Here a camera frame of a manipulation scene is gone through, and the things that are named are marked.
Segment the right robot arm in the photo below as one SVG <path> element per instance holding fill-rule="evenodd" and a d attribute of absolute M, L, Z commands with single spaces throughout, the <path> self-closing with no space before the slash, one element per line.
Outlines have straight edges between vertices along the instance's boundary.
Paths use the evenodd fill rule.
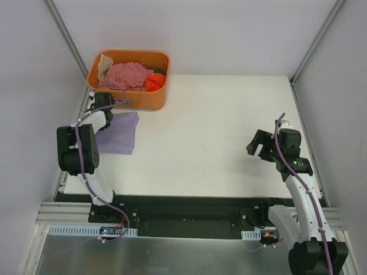
<path fill-rule="evenodd" d="M 283 205 L 267 206 L 258 211 L 259 222 L 275 225 L 288 247 L 288 264 L 292 274 L 340 274 L 349 255 L 347 244 L 337 241 L 317 198 L 313 169 L 301 157 L 299 131 L 283 128 L 277 133 L 257 130 L 247 145 L 249 155 L 258 146 L 261 160 L 275 163 L 288 188 L 296 211 L 292 216 Z"/>

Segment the purple t-shirt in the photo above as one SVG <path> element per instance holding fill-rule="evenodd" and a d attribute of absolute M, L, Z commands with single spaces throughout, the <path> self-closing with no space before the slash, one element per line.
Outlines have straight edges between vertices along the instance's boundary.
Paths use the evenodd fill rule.
<path fill-rule="evenodd" d="M 116 113 L 111 125 L 96 134 L 100 154 L 131 155 L 135 147 L 137 112 Z"/>

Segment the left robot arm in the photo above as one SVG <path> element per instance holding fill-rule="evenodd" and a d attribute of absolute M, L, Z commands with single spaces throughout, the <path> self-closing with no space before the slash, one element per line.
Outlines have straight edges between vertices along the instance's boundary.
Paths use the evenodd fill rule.
<path fill-rule="evenodd" d="M 90 108 L 77 122 L 58 127 L 58 165 L 88 190 L 92 199 L 91 213 L 101 213 L 107 222 L 114 223 L 120 219 L 121 209 L 113 204 L 115 193 L 99 171 L 100 154 L 96 141 L 96 134 L 111 125 L 114 98 L 105 92 L 95 93 L 92 98 Z"/>

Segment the orange plastic basket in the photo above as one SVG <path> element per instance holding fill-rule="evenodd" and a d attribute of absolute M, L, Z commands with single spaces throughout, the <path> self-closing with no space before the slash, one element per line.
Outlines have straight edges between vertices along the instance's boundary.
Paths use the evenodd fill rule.
<path fill-rule="evenodd" d="M 152 92 L 145 91 L 125 91 L 118 89 L 98 88 L 97 77 L 98 64 L 102 55 L 110 57 L 115 63 L 140 62 L 147 68 L 159 69 L 166 74 L 165 83 L 160 89 Z M 100 52 L 94 59 L 87 77 L 89 88 L 96 89 L 97 92 L 107 92 L 117 101 L 119 108 L 145 109 L 157 111 L 166 102 L 166 88 L 169 79 L 170 58 L 167 54 L 159 51 L 149 50 L 121 50 L 112 49 Z"/>

